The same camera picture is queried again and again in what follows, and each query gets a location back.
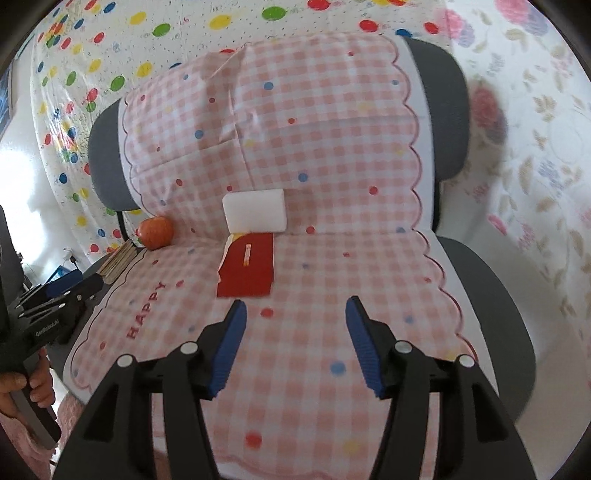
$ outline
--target polka dot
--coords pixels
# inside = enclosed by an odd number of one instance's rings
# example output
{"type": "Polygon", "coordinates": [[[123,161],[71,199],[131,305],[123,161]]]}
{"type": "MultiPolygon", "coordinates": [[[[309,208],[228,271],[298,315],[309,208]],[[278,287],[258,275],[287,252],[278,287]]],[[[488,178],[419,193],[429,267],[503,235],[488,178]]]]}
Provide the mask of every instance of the polka dot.
{"type": "Polygon", "coordinates": [[[330,3],[327,0],[308,0],[308,7],[312,10],[322,11],[330,7],[330,3]]]}
{"type": "Polygon", "coordinates": [[[332,362],[330,364],[330,373],[332,373],[336,377],[341,377],[345,374],[346,371],[347,368],[345,367],[345,364],[341,361],[332,362]]]}
{"type": "Polygon", "coordinates": [[[412,38],[413,34],[410,33],[406,28],[399,28],[396,30],[396,35],[400,35],[401,37],[412,38]]]}
{"type": "Polygon", "coordinates": [[[270,307],[265,307],[261,310],[261,317],[263,318],[270,319],[273,315],[275,315],[275,312],[270,307]]]}
{"type": "Polygon", "coordinates": [[[285,8],[269,7],[269,8],[265,8],[262,11],[262,17],[265,20],[274,22],[276,20],[281,20],[285,16],[286,13],[287,13],[287,10],[285,10],[285,8]]]}
{"type": "Polygon", "coordinates": [[[359,22],[359,28],[364,32],[377,32],[378,31],[378,24],[373,20],[362,20],[359,22]]]}
{"type": "Polygon", "coordinates": [[[147,77],[152,72],[153,65],[150,62],[145,62],[139,66],[137,75],[138,77],[147,77]]]}
{"type": "Polygon", "coordinates": [[[129,19],[129,23],[131,25],[139,25],[146,19],[147,16],[148,15],[146,14],[146,12],[137,12],[129,19]]]}
{"type": "Polygon", "coordinates": [[[433,22],[426,22],[425,25],[425,30],[427,30],[428,33],[430,33],[431,35],[435,35],[437,33],[439,33],[439,27],[434,24],[433,22]]]}
{"type": "Polygon", "coordinates": [[[218,15],[209,21],[209,28],[212,30],[221,30],[226,28],[232,22],[230,15],[218,15]]]}
{"type": "Polygon", "coordinates": [[[152,35],[154,37],[163,37],[165,36],[168,32],[170,32],[170,24],[168,23],[162,23],[160,25],[158,25],[154,31],[152,32],[152,35]]]}
{"type": "Polygon", "coordinates": [[[99,91],[96,88],[93,88],[86,95],[86,100],[88,100],[89,102],[94,102],[98,96],[99,96],[99,91]]]}

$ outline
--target blue object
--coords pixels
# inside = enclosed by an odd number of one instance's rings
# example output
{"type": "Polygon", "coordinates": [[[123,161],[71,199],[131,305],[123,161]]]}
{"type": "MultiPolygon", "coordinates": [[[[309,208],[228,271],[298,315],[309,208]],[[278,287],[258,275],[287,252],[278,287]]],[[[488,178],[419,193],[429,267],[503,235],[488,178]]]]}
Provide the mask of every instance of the blue object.
{"type": "Polygon", "coordinates": [[[212,397],[216,397],[226,387],[238,347],[240,347],[244,330],[246,330],[246,304],[243,301],[237,301],[239,306],[233,315],[226,319],[230,325],[212,359],[212,380],[207,388],[212,397]]]}
{"type": "Polygon", "coordinates": [[[353,298],[347,300],[345,318],[365,384],[374,391],[376,397],[380,397],[384,393],[384,383],[380,375],[379,356],[353,298]]]}

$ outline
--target polka dot wall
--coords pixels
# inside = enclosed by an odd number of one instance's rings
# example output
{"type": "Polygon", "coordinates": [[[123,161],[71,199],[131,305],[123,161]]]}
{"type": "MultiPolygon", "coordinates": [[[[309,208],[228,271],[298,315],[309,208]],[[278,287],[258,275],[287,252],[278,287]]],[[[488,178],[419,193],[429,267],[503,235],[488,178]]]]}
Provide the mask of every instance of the polka dot wall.
{"type": "MultiPolygon", "coordinates": [[[[94,120],[131,89],[204,53],[232,54],[247,41],[289,35],[331,30],[398,34],[447,47],[435,14],[441,5],[436,0],[238,0],[231,7],[222,0],[172,0],[170,5],[158,0],[63,1],[37,27],[32,100],[47,175],[83,250],[97,260],[121,242],[113,234],[118,231],[115,212],[101,204],[92,187],[87,149],[94,120]]],[[[262,87],[270,92],[275,86],[269,80],[262,87]]],[[[296,123],[297,118],[287,121],[296,123]]],[[[194,137],[207,142],[206,128],[197,127],[194,137]]],[[[301,172],[298,181],[308,177],[301,172]]],[[[369,193],[377,194],[377,188],[369,187],[369,193]]],[[[126,214],[132,233],[145,218],[134,213],[126,214]]],[[[314,234],[314,227],[306,231],[314,234]]]]}

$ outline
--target colorful dots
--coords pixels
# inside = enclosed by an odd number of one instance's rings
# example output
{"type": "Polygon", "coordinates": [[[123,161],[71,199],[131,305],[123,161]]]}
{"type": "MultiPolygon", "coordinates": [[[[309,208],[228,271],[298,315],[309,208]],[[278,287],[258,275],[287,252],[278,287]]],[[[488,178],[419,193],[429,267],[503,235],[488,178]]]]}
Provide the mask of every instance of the colorful dots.
{"type": "Polygon", "coordinates": [[[435,35],[437,33],[439,33],[439,27],[434,24],[433,22],[426,22],[424,24],[425,30],[427,30],[428,33],[430,33],[431,35],[435,35]]]}
{"type": "Polygon", "coordinates": [[[98,96],[99,91],[96,88],[93,88],[86,95],[86,100],[88,100],[89,102],[94,102],[98,96]]]}
{"type": "Polygon", "coordinates": [[[342,377],[346,371],[347,368],[345,367],[345,364],[341,361],[337,360],[336,362],[332,362],[330,364],[330,373],[332,373],[336,377],[342,377]]]}
{"type": "Polygon", "coordinates": [[[399,28],[396,30],[396,35],[400,35],[401,37],[412,38],[413,34],[410,33],[406,28],[399,28]]]}
{"type": "Polygon", "coordinates": [[[270,307],[265,307],[261,310],[261,317],[263,318],[270,319],[273,315],[275,315],[275,312],[270,307]]]}
{"type": "Polygon", "coordinates": [[[138,77],[147,77],[152,72],[152,68],[154,68],[153,65],[146,61],[139,66],[137,73],[138,77]]]}
{"type": "Polygon", "coordinates": [[[90,62],[90,67],[88,67],[88,71],[90,73],[96,72],[100,68],[100,64],[102,63],[101,59],[94,59],[90,62]]]}
{"type": "Polygon", "coordinates": [[[326,10],[330,7],[330,3],[327,0],[308,0],[308,7],[312,10],[326,10]]]}
{"type": "Polygon", "coordinates": [[[359,28],[364,32],[377,32],[378,31],[378,24],[373,20],[362,20],[359,22],[359,28]]]}
{"type": "Polygon", "coordinates": [[[146,12],[137,12],[129,19],[129,23],[131,25],[139,25],[146,19],[147,15],[146,12]]]}
{"type": "Polygon", "coordinates": [[[274,22],[276,20],[281,20],[285,16],[286,13],[287,13],[287,10],[285,10],[285,8],[269,7],[269,8],[265,8],[262,11],[262,17],[265,20],[274,22]]]}
{"type": "Polygon", "coordinates": [[[262,436],[258,432],[249,432],[244,437],[244,444],[250,450],[259,450],[262,445],[262,436]]]}
{"type": "Polygon", "coordinates": [[[123,75],[117,75],[117,77],[111,81],[111,90],[113,92],[118,92],[123,88],[123,85],[125,85],[125,77],[123,75]]]}
{"type": "Polygon", "coordinates": [[[218,15],[210,20],[209,28],[212,30],[221,30],[226,28],[230,22],[232,22],[232,17],[230,15],[218,15]]]}

